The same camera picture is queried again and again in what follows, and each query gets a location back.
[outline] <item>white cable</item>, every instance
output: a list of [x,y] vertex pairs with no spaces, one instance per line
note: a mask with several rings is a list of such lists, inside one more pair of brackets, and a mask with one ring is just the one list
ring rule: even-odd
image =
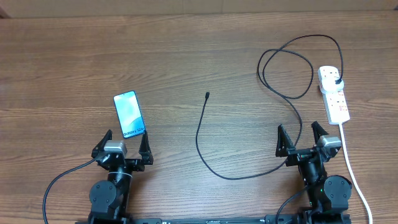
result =
[[351,169],[351,165],[349,164],[349,160],[348,160],[348,154],[347,154],[347,147],[346,147],[346,140],[344,138],[344,132],[343,132],[343,125],[341,123],[338,124],[338,127],[340,129],[340,134],[341,134],[341,142],[343,143],[343,152],[344,152],[344,157],[346,159],[346,163],[347,163],[347,168],[348,168],[348,172],[349,175],[351,176],[351,179],[353,180],[354,186],[356,191],[358,192],[359,196],[362,199],[363,204],[366,207],[366,211],[368,212],[368,217],[369,217],[369,224],[373,224],[373,217],[372,217],[372,211],[371,208],[368,205],[368,202],[366,201],[365,197],[363,196],[361,190],[358,187],[358,184],[356,183],[355,177],[354,177],[354,173],[353,170]]

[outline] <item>metal base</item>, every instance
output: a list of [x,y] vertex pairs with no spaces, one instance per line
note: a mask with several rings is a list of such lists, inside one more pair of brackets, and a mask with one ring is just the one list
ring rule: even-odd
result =
[[[276,215],[266,215],[266,217],[264,218],[266,224],[276,224],[275,216]],[[279,215],[277,224],[296,224],[297,221],[294,222],[295,217],[297,217],[297,215]]]
[[188,218],[161,220],[159,218],[135,219],[134,224],[266,224],[264,218]]

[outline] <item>power cord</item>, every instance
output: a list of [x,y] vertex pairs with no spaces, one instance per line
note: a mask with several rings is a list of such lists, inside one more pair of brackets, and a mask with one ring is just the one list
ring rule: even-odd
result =
[[339,123],[338,127],[340,129],[341,142],[343,143],[344,158],[345,158],[346,163],[347,163],[347,168],[348,168],[349,175],[351,176],[351,180],[354,183],[356,191],[358,192],[359,196],[361,197],[361,200],[362,200],[363,204],[365,205],[365,208],[366,208],[366,211],[367,211],[368,217],[369,217],[369,224],[373,224],[373,217],[372,217],[371,208],[369,207],[368,202],[365,199],[365,196],[362,194],[361,189],[359,189],[359,187],[358,187],[358,184],[357,184],[355,176],[354,176],[354,172],[353,172],[353,170],[351,168],[351,164],[349,163],[347,147],[346,147],[346,139],[344,137],[344,132],[343,132],[343,124]]
[[195,139],[195,140],[196,140],[197,151],[198,151],[198,154],[199,154],[199,156],[200,156],[200,159],[201,159],[202,162],[207,166],[207,168],[208,168],[212,173],[214,173],[214,175],[216,175],[217,177],[221,177],[222,179],[225,179],[225,180],[243,180],[243,179],[249,179],[249,178],[253,178],[253,177],[260,177],[260,176],[262,176],[262,175],[270,174],[270,173],[274,172],[275,170],[281,168],[281,167],[286,163],[287,159],[286,159],[283,163],[281,163],[281,165],[279,165],[279,166],[273,168],[272,170],[269,170],[269,171],[264,172],[264,173],[261,173],[261,174],[250,175],[250,176],[247,176],[247,177],[224,177],[224,176],[222,176],[222,175],[217,174],[212,168],[210,168],[210,166],[207,164],[207,162],[205,161],[205,159],[204,159],[203,156],[201,155],[200,150],[199,150],[199,147],[198,147],[199,129],[200,129],[200,125],[201,125],[201,120],[202,120],[202,118],[203,118],[203,114],[205,113],[205,107],[206,107],[207,99],[209,98],[209,96],[210,96],[210,92],[207,92],[207,93],[206,93],[206,96],[205,96],[205,97],[206,97],[206,99],[205,99],[205,104],[203,105],[203,109],[202,109],[202,111],[201,111],[201,116],[200,116],[199,125],[198,125],[198,130],[197,130],[197,136],[196,136],[196,139]]
[[[299,98],[303,97],[303,96],[307,93],[307,91],[308,91],[308,90],[310,89],[310,87],[311,87],[312,80],[313,80],[313,66],[312,66],[311,62],[310,62],[307,58],[305,58],[303,55],[300,55],[299,53],[294,52],[294,51],[291,51],[291,50],[284,50],[283,48],[285,48],[286,46],[288,46],[291,42],[293,42],[293,41],[295,41],[295,40],[297,40],[297,39],[304,38],[304,37],[327,37],[327,38],[331,39],[331,40],[337,45],[338,51],[339,51],[339,53],[340,53],[340,59],[341,59],[341,76],[340,76],[340,79],[338,79],[338,80],[336,81],[336,83],[341,82],[341,79],[343,78],[343,54],[341,53],[341,49],[340,49],[340,46],[338,45],[338,42],[337,42],[334,38],[332,38],[332,37],[330,37],[330,36],[328,36],[328,35],[323,35],[323,34],[312,34],[312,35],[304,35],[304,36],[301,36],[301,37],[296,37],[296,38],[294,38],[294,39],[288,41],[286,44],[284,44],[283,46],[281,46],[279,49],[269,49],[269,50],[266,50],[266,51],[261,55],[260,60],[259,60],[259,63],[258,63],[258,65],[257,65],[257,75],[258,75],[258,77],[259,77],[261,83],[262,83],[265,87],[267,87],[268,89],[270,89],[271,91],[273,91],[276,95],[279,95],[280,97],[282,97],[282,98],[293,108],[293,110],[294,110],[295,113],[297,114],[298,121],[299,121],[299,123],[300,123],[300,131],[298,132],[298,136],[297,136],[296,142],[294,143],[295,146],[297,145],[297,143],[298,143],[298,141],[299,141],[299,139],[300,139],[301,133],[302,133],[303,121],[302,121],[302,119],[301,119],[301,116],[300,116],[299,112],[296,110],[295,106],[294,106],[288,99],[296,100],[296,99],[299,99]],[[261,60],[262,60],[263,56],[264,56],[266,53],[271,52],[271,51],[275,51],[275,52],[269,57],[268,61],[267,61],[266,64],[264,65],[264,68],[262,69],[262,77],[263,77],[263,79],[264,79],[264,80],[262,80],[262,79],[261,79],[261,76],[260,76],[260,71],[259,71],[260,63],[261,63]],[[266,69],[268,63],[271,61],[271,59],[272,59],[272,58],[275,56],[275,54],[277,54],[278,52],[287,52],[287,53],[290,53],[290,54],[294,54],[294,55],[296,55],[296,56],[299,56],[300,58],[304,59],[304,60],[309,64],[309,66],[311,67],[311,80],[310,80],[310,83],[308,84],[307,89],[306,89],[301,95],[299,95],[299,96],[286,96],[286,95],[283,95],[283,94],[279,93],[278,91],[274,90],[274,89],[267,83],[266,75],[265,75],[265,69]],[[199,154],[199,156],[200,156],[200,159],[202,160],[202,162],[206,165],[206,167],[207,167],[214,175],[216,175],[216,176],[218,176],[218,177],[221,177],[222,179],[225,179],[225,180],[243,180],[243,179],[249,179],[249,178],[254,178],[254,177],[260,177],[260,176],[262,176],[262,175],[270,174],[270,173],[274,172],[275,170],[281,168],[281,167],[286,163],[287,160],[285,160],[283,163],[281,163],[281,165],[279,165],[279,166],[277,166],[277,167],[275,167],[275,168],[273,168],[273,169],[271,169],[271,170],[269,170],[269,171],[267,171],[267,172],[264,172],[264,173],[261,173],[261,174],[256,174],[256,175],[250,175],[250,176],[247,176],[247,177],[224,177],[224,176],[222,176],[222,175],[217,174],[217,173],[206,163],[206,161],[204,160],[203,156],[201,155],[200,150],[199,150],[199,147],[198,147],[198,134],[199,134],[199,129],[200,129],[200,125],[201,125],[201,121],[202,121],[202,118],[203,118],[203,114],[204,114],[204,112],[205,112],[206,102],[207,102],[207,99],[209,98],[209,95],[210,95],[210,92],[207,92],[207,93],[206,93],[206,96],[205,96],[206,100],[205,100],[205,103],[204,103],[204,105],[203,105],[203,109],[202,109],[201,116],[200,116],[200,120],[199,120],[197,135],[196,135],[196,145],[197,145],[197,151],[198,151],[198,154]]]
[[93,163],[94,161],[95,161],[95,159],[92,159],[92,160],[86,162],[85,164],[82,164],[82,165],[77,166],[77,167],[75,167],[75,168],[73,168],[73,169],[70,169],[70,170],[68,170],[68,171],[65,171],[65,172],[63,172],[62,174],[58,175],[56,178],[54,178],[54,179],[51,181],[50,185],[47,187],[47,190],[46,190],[45,193],[44,193],[44,198],[43,198],[43,219],[44,219],[44,223],[45,223],[45,224],[49,224],[49,221],[47,220],[47,214],[46,214],[46,212],[45,212],[45,203],[46,203],[46,200],[47,200],[47,195],[49,194],[50,189],[51,189],[51,187],[53,186],[53,184],[54,184],[59,178],[63,177],[64,175],[69,174],[69,173],[71,173],[71,172],[73,172],[73,171],[75,171],[75,170],[78,170],[78,169],[80,169],[80,168],[83,168],[83,167],[85,167],[85,166],[88,166],[88,165],[90,165],[91,163]]
[[298,196],[300,196],[302,193],[306,192],[311,186],[307,185],[306,187],[304,187],[301,191],[297,192],[296,194],[294,194],[293,196],[291,196],[289,199],[287,199],[278,209],[278,212],[276,213],[275,216],[275,224],[279,223],[279,215],[282,212],[282,209],[284,209],[284,207],[291,202],[293,199],[297,198]]

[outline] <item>power outlet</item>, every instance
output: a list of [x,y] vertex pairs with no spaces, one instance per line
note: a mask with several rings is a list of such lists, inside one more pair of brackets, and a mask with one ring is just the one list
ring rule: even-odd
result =
[[322,66],[318,70],[318,78],[329,124],[348,121],[349,113],[343,91],[344,81],[336,84],[336,80],[340,78],[338,69],[332,66]]
[[319,87],[323,94],[332,93],[343,90],[344,81],[336,84],[336,80],[340,78],[338,69],[333,66],[322,66],[318,69]]
[[322,95],[329,124],[339,124],[349,120],[348,107],[343,90]]

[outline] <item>wall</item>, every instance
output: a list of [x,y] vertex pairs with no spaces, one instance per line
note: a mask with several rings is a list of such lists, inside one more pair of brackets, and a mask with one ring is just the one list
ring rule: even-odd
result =
[[0,0],[11,18],[393,10],[398,0]]

